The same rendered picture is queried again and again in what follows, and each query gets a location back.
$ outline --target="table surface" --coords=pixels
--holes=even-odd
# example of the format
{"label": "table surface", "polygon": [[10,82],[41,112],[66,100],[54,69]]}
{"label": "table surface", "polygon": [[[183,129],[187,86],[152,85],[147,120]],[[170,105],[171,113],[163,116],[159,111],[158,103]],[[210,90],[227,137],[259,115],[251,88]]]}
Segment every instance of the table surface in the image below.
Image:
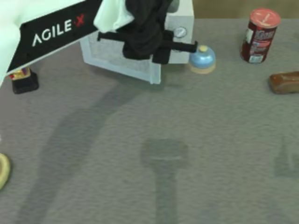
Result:
{"label": "table surface", "polygon": [[0,152],[13,162],[1,224],[294,224],[299,95],[267,78],[298,70],[299,20],[263,64],[241,60],[247,20],[197,20],[217,68],[163,68],[161,85],[84,64],[73,45],[32,68],[38,91],[0,89]]}

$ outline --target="soda can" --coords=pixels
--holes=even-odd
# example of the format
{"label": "soda can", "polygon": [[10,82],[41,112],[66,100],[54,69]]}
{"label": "soda can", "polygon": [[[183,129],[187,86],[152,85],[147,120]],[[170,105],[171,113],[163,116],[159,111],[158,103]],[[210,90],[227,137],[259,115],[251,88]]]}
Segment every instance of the soda can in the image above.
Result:
{"label": "soda can", "polygon": [[249,63],[264,62],[280,22],[279,14],[271,9],[253,10],[241,46],[241,58]]}

